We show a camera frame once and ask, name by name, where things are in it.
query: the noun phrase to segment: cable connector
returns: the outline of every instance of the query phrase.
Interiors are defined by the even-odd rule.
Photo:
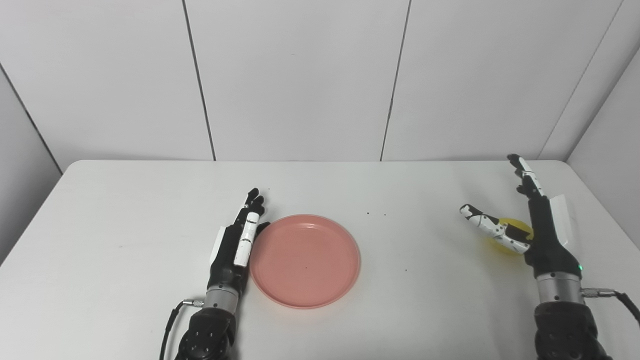
[[[203,307],[204,300],[184,299],[182,301],[182,305],[193,306],[193,307]]]
[[[615,290],[605,288],[582,288],[581,292],[582,296],[587,298],[616,296]]]

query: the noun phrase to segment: robotic hand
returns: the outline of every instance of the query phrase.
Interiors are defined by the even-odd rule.
[[[525,239],[525,231],[501,224],[470,204],[460,212],[501,245],[524,254],[525,262],[533,267],[540,295],[534,311],[539,360],[611,360],[597,340],[598,330],[584,297],[626,295],[609,289],[582,289],[582,267],[558,240],[551,204],[536,174],[520,156],[511,154],[508,159],[522,179],[516,190],[529,199],[533,241]]]
[[[202,307],[191,316],[189,329],[183,335],[176,360],[228,359],[236,340],[236,307],[248,280],[248,260],[253,239],[268,222],[259,224],[264,214],[264,198],[252,189],[233,224],[221,228],[214,244],[205,300],[185,300],[181,304]],[[167,325],[160,360],[168,331],[180,305],[174,309]]]

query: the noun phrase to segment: silver cylindrical wrist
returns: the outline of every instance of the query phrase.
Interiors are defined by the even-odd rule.
[[[540,302],[576,302],[584,304],[580,278],[566,272],[548,272],[536,278]]]

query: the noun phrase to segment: robotic finger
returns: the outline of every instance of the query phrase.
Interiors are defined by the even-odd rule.
[[[517,254],[524,254],[529,250],[529,240],[526,240],[528,232],[507,223],[500,223],[498,218],[483,213],[471,204],[462,205],[460,213],[505,248]]]

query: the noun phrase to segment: white table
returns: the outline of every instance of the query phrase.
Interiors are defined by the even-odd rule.
[[[583,285],[640,302],[640,251],[570,167],[530,164],[547,194],[575,207]],[[250,281],[242,360],[535,359],[532,270],[458,213],[470,202],[528,220],[518,183],[507,161],[75,163],[0,266],[0,358],[155,359],[170,309],[204,295],[218,227],[257,186],[266,220],[311,213],[343,225],[362,268],[347,295],[314,310],[280,306]],[[627,310],[588,305],[608,353],[637,358]],[[193,312],[178,318],[171,356]]]

